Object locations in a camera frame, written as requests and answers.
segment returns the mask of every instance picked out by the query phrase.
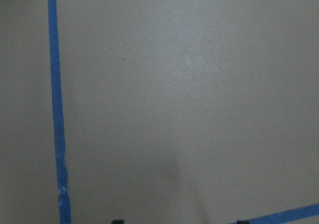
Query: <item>blue line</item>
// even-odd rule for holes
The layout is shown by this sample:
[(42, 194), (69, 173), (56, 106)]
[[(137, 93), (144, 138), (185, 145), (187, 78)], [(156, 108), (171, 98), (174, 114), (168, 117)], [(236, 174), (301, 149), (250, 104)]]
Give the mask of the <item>blue line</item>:
[(52, 85), (52, 109), (56, 172), (59, 189), (60, 223), (71, 224), (70, 198), (68, 195), (68, 171), (65, 163), (65, 137), (60, 77), (60, 55), (57, 27), (56, 0), (48, 0), (50, 63)]
[(259, 218), (253, 218), (247, 221), (249, 221), (250, 224), (283, 224), (304, 218), (310, 218), (317, 215), (319, 215), (319, 204), (314, 204), (302, 208), (285, 211), (282, 213), (275, 213)]

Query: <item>blue tape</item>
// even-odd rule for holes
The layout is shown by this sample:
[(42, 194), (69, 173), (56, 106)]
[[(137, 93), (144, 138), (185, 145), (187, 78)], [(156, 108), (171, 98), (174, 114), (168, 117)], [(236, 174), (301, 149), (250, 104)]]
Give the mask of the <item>blue tape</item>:
[(56, 0), (48, 0), (52, 109), (56, 172), (59, 189), (60, 223), (71, 224), (70, 198), (67, 192), (68, 172), (65, 163), (65, 136), (60, 77), (60, 55), (57, 27)]
[(319, 204), (314, 204), (302, 208), (285, 211), (282, 213), (275, 213), (259, 218), (253, 218), (247, 221), (249, 221), (250, 224), (283, 224), (304, 218), (310, 218), (317, 215), (319, 215)]

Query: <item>blue tape strip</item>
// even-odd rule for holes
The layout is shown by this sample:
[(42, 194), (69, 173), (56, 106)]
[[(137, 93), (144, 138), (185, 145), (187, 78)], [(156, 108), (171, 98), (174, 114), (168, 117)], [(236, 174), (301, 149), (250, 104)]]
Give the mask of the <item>blue tape strip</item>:
[(56, 0), (48, 0), (52, 108), (56, 172), (59, 189), (60, 223), (71, 224), (70, 198), (67, 192), (68, 172), (65, 163), (65, 137), (60, 77), (60, 55), (57, 27)]
[(285, 211), (282, 213), (275, 213), (268, 216), (253, 218), (247, 221), (249, 221), (250, 224), (283, 224), (304, 218), (310, 218), (317, 215), (319, 215), (319, 204), (314, 204), (302, 208)]

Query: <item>gray surface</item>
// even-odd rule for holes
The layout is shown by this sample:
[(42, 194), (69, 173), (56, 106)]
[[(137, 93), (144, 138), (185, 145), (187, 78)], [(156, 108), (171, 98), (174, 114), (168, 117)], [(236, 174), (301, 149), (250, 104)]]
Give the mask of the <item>gray surface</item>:
[[(0, 222), (58, 223), (46, 0), (1, 3)], [(318, 0), (58, 0), (58, 14), (75, 224), (319, 202)]]

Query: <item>gray floor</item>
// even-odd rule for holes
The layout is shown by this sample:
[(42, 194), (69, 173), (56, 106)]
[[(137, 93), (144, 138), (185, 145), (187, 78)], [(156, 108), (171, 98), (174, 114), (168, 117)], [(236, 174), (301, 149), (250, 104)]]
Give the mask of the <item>gray floor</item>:
[[(318, 0), (58, 0), (58, 15), (73, 223), (319, 202)], [(0, 19), (0, 223), (56, 224), (47, 0), (0, 0)]]

